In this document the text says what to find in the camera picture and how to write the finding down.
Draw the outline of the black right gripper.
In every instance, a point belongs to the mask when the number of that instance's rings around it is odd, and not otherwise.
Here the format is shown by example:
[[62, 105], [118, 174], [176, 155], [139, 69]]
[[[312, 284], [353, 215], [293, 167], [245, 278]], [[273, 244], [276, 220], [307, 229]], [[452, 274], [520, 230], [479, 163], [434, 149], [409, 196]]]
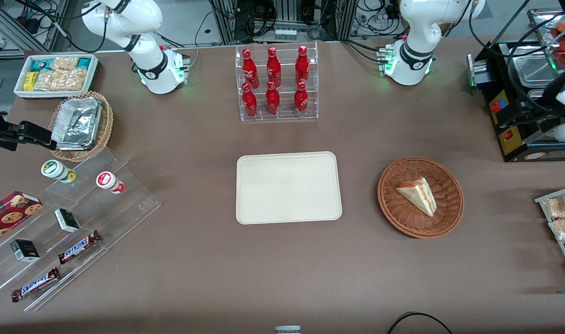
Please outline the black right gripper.
[[32, 122], [7, 123], [0, 130], [0, 148], [16, 150], [18, 144], [32, 144], [55, 150], [57, 142], [52, 132]]

